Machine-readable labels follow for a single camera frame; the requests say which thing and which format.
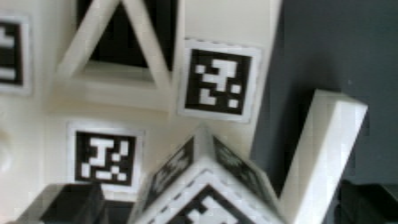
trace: white plastic structure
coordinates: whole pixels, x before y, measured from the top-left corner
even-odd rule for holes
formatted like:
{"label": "white plastic structure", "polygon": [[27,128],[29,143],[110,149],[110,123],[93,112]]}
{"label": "white plastic structure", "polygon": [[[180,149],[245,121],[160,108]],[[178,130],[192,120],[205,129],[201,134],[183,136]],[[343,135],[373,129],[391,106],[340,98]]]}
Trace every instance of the white plastic structure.
{"label": "white plastic structure", "polygon": [[317,90],[281,194],[290,224],[320,224],[364,120],[368,106]]}
{"label": "white plastic structure", "polygon": [[151,175],[128,223],[285,223],[269,179],[205,127]]}
{"label": "white plastic structure", "polygon": [[[119,3],[139,31],[148,69],[89,60]],[[100,121],[146,132],[142,176],[153,171],[199,123],[206,123],[221,133],[221,140],[237,147],[242,155],[251,153],[281,0],[253,0],[251,4],[245,1],[180,0],[171,70],[165,70],[142,3],[144,0],[94,0],[77,29],[77,0],[2,0],[0,11],[29,18],[32,94],[0,94],[0,132],[7,136],[14,156],[13,167],[0,175],[0,223],[16,220],[45,186],[70,182],[70,122]],[[178,115],[187,38],[261,49],[247,123]],[[105,196],[112,196],[110,200],[134,201],[137,198],[137,194]]]}

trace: white corner bracket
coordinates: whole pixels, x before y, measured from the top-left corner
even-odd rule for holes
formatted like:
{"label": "white corner bracket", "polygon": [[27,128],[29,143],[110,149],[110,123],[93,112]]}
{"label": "white corner bracket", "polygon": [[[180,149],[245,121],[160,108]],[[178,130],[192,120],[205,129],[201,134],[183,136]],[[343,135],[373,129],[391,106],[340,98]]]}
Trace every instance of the white corner bracket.
{"label": "white corner bracket", "polygon": [[338,188],[368,106],[317,90],[281,194],[290,224],[320,224]]}

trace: triangular cutout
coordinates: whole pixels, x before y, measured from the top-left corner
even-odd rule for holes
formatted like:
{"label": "triangular cutout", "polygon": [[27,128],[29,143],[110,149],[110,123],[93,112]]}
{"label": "triangular cutout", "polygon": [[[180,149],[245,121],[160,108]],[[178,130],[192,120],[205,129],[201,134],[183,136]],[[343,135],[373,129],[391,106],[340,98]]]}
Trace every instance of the triangular cutout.
{"label": "triangular cutout", "polygon": [[[153,10],[153,7],[146,5],[142,0],[80,1],[86,1],[86,4],[82,3],[82,9],[86,9],[86,12],[82,10],[78,13],[78,16],[84,19],[80,21],[71,45],[57,68],[57,81],[62,87],[61,91],[66,91],[62,95],[68,94],[77,98],[77,100],[82,100],[84,96],[84,99],[93,102],[165,110],[169,108],[173,83],[171,70],[167,68],[167,60],[162,50],[162,48],[167,47],[162,47],[160,45],[158,39],[162,38],[157,37],[155,30],[155,27],[162,26],[153,25],[151,15],[148,12],[148,9],[151,9],[153,12],[157,12],[157,10]],[[116,19],[119,16],[125,17],[123,23],[128,26],[126,29],[130,29],[130,33],[135,34],[130,37],[135,36],[132,39],[137,40],[135,44],[139,47],[134,49],[135,52],[128,52],[128,58],[139,58],[139,60],[134,60],[134,66],[128,61],[116,63],[118,61],[114,61],[114,59],[118,57],[114,55],[109,56],[107,50],[103,51],[107,47],[102,48],[103,35],[110,35],[109,38],[110,40],[114,39],[114,14]],[[98,44],[100,57],[105,56],[105,61],[98,61],[96,59]],[[118,49],[112,49],[109,52],[112,54],[118,53]]]}
{"label": "triangular cutout", "polygon": [[[176,38],[176,8],[178,0],[146,0],[146,9],[155,27],[167,68],[173,68],[174,38]],[[84,21],[93,0],[78,0],[78,26]],[[148,68],[142,48],[123,3],[119,3],[110,22],[103,31],[91,60]]]}

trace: black object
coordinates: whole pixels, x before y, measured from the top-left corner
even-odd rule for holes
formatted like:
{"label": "black object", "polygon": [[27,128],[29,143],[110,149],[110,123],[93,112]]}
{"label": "black object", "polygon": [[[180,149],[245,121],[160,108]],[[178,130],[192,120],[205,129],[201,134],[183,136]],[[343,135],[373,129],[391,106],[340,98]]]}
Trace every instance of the black object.
{"label": "black object", "polygon": [[352,223],[398,224],[396,195],[379,184],[341,184],[340,205]]}
{"label": "black object", "polygon": [[107,201],[109,223],[126,224],[134,210],[134,203],[121,201]]}
{"label": "black object", "polygon": [[[91,2],[93,0],[78,0],[78,24],[84,20]],[[171,69],[174,57],[178,0],[146,0],[144,2],[165,56],[165,62]],[[148,67],[123,4],[119,4],[116,9],[91,59],[123,65]]]}
{"label": "black object", "polygon": [[91,224],[105,206],[100,185],[68,184],[41,220],[45,224]]}
{"label": "black object", "polygon": [[22,42],[22,25],[16,22],[0,22],[0,28],[6,31],[6,37],[13,39],[14,46],[0,45],[0,68],[14,70],[11,79],[0,78],[0,83],[22,86],[23,85],[23,42]]}
{"label": "black object", "polygon": [[96,224],[126,224],[132,210],[132,202],[107,201]]}

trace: white block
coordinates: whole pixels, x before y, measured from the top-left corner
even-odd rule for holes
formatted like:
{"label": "white block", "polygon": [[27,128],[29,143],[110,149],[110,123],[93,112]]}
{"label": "white block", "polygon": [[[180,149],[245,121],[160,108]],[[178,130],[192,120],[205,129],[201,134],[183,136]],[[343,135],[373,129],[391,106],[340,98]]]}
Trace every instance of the white block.
{"label": "white block", "polygon": [[128,223],[285,223],[267,186],[253,163],[201,128],[151,175]]}
{"label": "white block", "polygon": [[292,224],[324,221],[366,110],[348,96],[317,90],[281,195]]}

